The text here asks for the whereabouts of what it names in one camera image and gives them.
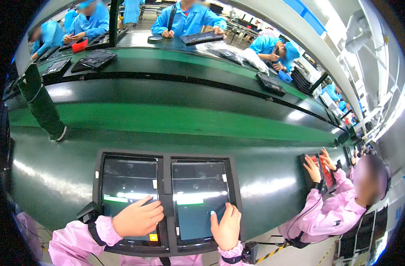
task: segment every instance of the pink lab coat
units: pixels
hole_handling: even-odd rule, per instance
[[[100,239],[106,242],[107,245],[113,246],[122,239],[112,226],[112,218],[99,216],[96,220],[96,230]],[[49,253],[51,261],[56,266],[74,265],[88,266],[87,258],[90,253],[100,255],[105,249],[105,246],[99,246],[92,238],[88,226],[80,221],[72,221],[67,224],[66,228],[53,232],[53,240],[49,244]],[[238,241],[237,246],[229,251],[222,251],[218,248],[219,253],[225,258],[238,257],[242,253],[241,242]],[[201,254],[170,257],[172,266],[202,266]],[[151,258],[147,261],[141,257],[121,256],[121,266],[162,266],[159,258]],[[219,260],[220,266],[228,266],[229,263]],[[243,262],[234,264],[235,266],[249,266]]]
[[[356,204],[356,192],[352,182],[346,178],[346,173],[342,169],[335,172],[334,177],[337,181],[335,195],[323,201],[319,190],[311,189],[304,209],[296,217],[278,227],[284,238],[296,238],[303,231],[301,242],[319,242],[330,235],[346,233],[359,221],[365,208]],[[313,205],[315,206],[310,211],[291,226],[302,213]]]

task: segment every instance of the stacked trays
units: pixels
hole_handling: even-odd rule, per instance
[[[307,79],[305,72],[299,67],[294,67],[293,73],[291,73],[293,83],[304,94],[310,95],[312,83]]]

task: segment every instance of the black pole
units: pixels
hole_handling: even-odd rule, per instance
[[[346,115],[348,115],[350,112],[352,112],[352,109],[350,109],[349,111],[347,111],[347,113],[345,113],[345,114],[340,118],[340,120],[342,120],[343,118],[345,118]]]
[[[123,0],[111,0],[111,10],[109,12],[109,46],[117,46],[117,20],[119,4]]]
[[[328,77],[328,72],[324,72],[322,74],[322,76],[315,82],[315,84],[312,85],[312,87],[310,88],[310,94],[313,93],[313,91],[319,86],[319,84],[321,84],[322,82],[324,82],[324,80]]]

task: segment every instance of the tablet screen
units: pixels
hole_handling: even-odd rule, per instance
[[[213,241],[210,212],[220,221],[229,202],[224,161],[174,160],[171,173],[178,244]]]
[[[102,203],[104,216],[116,216],[124,208],[147,195],[158,199],[157,159],[109,156],[104,160],[102,179]],[[133,245],[159,246],[157,231],[144,237],[124,237]]]

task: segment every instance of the yellow black tape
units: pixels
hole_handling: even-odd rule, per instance
[[[280,246],[279,248],[275,249],[274,251],[272,251],[271,253],[267,254],[266,256],[264,256],[264,257],[259,258],[258,260],[256,260],[256,263],[255,263],[255,264],[264,261],[265,259],[269,258],[270,256],[272,256],[272,255],[275,254],[275,253],[278,253],[278,252],[281,251],[283,248],[286,248],[286,247],[288,247],[288,246],[290,246],[288,243],[286,243],[284,246]]]
[[[335,245],[335,242],[333,243],[333,245],[331,246],[331,248],[327,251],[327,253],[322,257],[322,259],[318,262],[318,265],[317,266],[319,266],[320,264],[321,264],[321,262],[325,259],[325,257],[328,255],[328,253],[331,251],[331,249],[334,247],[334,245]]]

